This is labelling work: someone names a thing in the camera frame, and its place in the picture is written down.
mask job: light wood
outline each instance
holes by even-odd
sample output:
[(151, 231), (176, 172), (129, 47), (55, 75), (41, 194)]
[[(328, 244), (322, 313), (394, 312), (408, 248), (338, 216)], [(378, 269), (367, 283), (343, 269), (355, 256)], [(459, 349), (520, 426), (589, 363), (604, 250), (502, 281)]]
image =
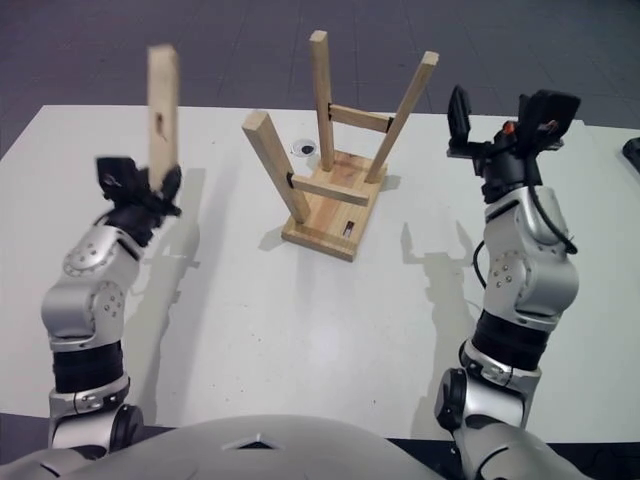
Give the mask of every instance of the light wood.
[[(318, 165), (311, 176), (313, 180), (357, 190), (369, 197), (369, 203), (366, 207), (361, 207), (310, 195), (309, 217), (304, 223), (297, 223), (293, 217), (289, 218), (282, 229), (282, 238), (352, 262), (382, 185), (381, 182), (365, 183), (370, 165), (371, 160), (367, 158), (340, 151), (335, 152), (331, 172), (325, 172)], [(384, 175), (386, 169), (386, 165), (383, 165), (380, 175)], [(352, 228), (347, 238), (344, 233), (348, 222), (352, 222)]]
[(341, 187), (330, 183), (322, 183), (313, 178), (303, 177), (301, 175), (293, 175), (291, 183), (294, 188), (303, 192), (312, 193), (314, 195), (322, 195), (323, 197), (333, 198), (341, 202), (352, 203), (366, 207), (369, 203), (369, 196), (365, 195), (353, 188)]
[(318, 115), (318, 136), (320, 138), (320, 161), (322, 168), (331, 170), (333, 165), (333, 125), (329, 118), (331, 104), (331, 73), (329, 67), (329, 38), (327, 32), (316, 30), (309, 38), (311, 44), (311, 69), (313, 74), (313, 95)]
[(342, 105), (331, 105), (329, 107), (329, 115), (334, 122), (382, 133), (387, 133), (392, 121), (392, 117), (386, 115), (365, 112), (357, 108), (343, 107)]
[(389, 156), (389, 152), (391, 151), (393, 144), (398, 139), (398, 136), (402, 131), (402, 127), (404, 127), (407, 118), (409, 118), (409, 114), (413, 111), (413, 108), (420, 98), (420, 94), (422, 94), (427, 81), (429, 81), (431, 72), (433, 71), (437, 63), (437, 53), (426, 52), (424, 54), (424, 57), (422, 57), (422, 61), (420, 62), (420, 65), (418, 65), (416, 73), (413, 75), (413, 79), (409, 84), (409, 88), (407, 88), (407, 91), (404, 94), (404, 98), (400, 102), (398, 111), (396, 112), (395, 118), (391, 123), (391, 128), (389, 128), (387, 135), (382, 141), (382, 145), (380, 145), (380, 148), (378, 149), (378, 153), (376, 153), (376, 156), (373, 159), (373, 165), (371, 166), (366, 179), (368, 183), (379, 181), (380, 176), (378, 175), (378, 173), (380, 171), (380, 168)]
[(171, 45), (148, 52), (149, 186), (158, 191), (178, 164), (178, 54)]
[(245, 120), (242, 130), (291, 212), (291, 218), (294, 222), (304, 222), (309, 216), (309, 204), (304, 193), (289, 186), (287, 176), (293, 174), (293, 168), (269, 114), (254, 110)]

